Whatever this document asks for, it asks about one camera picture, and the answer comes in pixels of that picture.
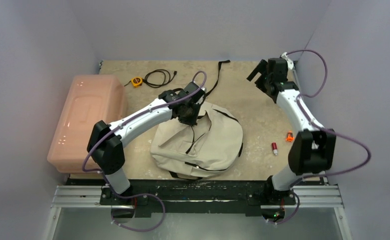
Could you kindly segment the beige canvas backpack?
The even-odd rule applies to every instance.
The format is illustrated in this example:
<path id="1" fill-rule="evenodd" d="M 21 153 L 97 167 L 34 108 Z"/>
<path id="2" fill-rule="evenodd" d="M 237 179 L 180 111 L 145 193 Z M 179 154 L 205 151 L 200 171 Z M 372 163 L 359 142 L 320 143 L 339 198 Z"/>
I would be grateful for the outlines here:
<path id="1" fill-rule="evenodd" d="M 159 124 L 150 154 L 172 177 L 198 180 L 226 172 L 242 150 L 240 122 L 227 109 L 205 102 L 194 126 L 175 119 Z"/>

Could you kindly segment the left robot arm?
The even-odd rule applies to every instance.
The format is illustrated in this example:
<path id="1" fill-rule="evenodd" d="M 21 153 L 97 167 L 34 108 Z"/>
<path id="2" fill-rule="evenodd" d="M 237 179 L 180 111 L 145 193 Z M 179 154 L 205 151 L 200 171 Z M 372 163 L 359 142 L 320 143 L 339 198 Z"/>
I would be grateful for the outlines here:
<path id="1" fill-rule="evenodd" d="M 113 189 L 112 198 L 118 204 L 127 204 L 132 197 L 130 181 L 123 165 L 124 148 L 139 135 L 171 119 L 193 126 L 206 94 L 205 87 L 193 81 L 181 90 L 166 90 L 141 110 L 111 123 L 95 123 L 87 146 L 89 158 Z"/>

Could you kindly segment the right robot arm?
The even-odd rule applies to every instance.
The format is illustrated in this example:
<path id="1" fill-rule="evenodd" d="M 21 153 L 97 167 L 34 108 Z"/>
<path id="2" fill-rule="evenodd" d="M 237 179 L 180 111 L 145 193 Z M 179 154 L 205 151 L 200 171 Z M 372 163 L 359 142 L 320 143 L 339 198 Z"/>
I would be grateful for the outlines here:
<path id="1" fill-rule="evenodd" d="M 290 68 L 281 57 L 262 59 L 247 77 L 286 113 L 295 134 L 288 164 L 266 181 L 263 196 L 271 204 L 289 195 L 291 187 L 303 177 L 329 170 L 336 142 L 336 135 L 325 129 L 305 105 L 296 83 L 287 79 Z"/>

